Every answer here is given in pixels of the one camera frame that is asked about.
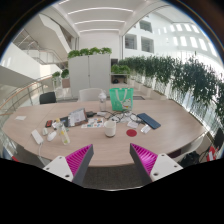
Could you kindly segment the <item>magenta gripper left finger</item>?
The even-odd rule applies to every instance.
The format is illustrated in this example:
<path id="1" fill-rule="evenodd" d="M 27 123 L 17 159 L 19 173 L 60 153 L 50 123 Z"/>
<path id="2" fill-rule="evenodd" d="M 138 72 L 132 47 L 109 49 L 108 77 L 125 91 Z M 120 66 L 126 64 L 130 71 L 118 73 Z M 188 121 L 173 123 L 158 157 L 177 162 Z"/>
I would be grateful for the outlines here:
<path id="1" fill-rule="evenodd" d="M 90 144 L 66 157 L 56 157 L 44 170 L 81 186 L 93 154 L 93 145 Z"/>

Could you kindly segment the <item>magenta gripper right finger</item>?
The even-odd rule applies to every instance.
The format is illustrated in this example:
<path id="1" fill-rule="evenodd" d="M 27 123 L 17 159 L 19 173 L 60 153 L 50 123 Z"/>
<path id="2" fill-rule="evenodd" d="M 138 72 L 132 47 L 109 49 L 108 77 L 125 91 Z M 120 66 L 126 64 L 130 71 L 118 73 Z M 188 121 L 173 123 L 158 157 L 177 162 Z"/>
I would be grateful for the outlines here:
<path id="1" fill-rule="evenodd" d="M 134 143 L 130 144 L 130 155 L 144 185 L 182 169 L 182 167 L 167 154 L 155 154 Z"/>

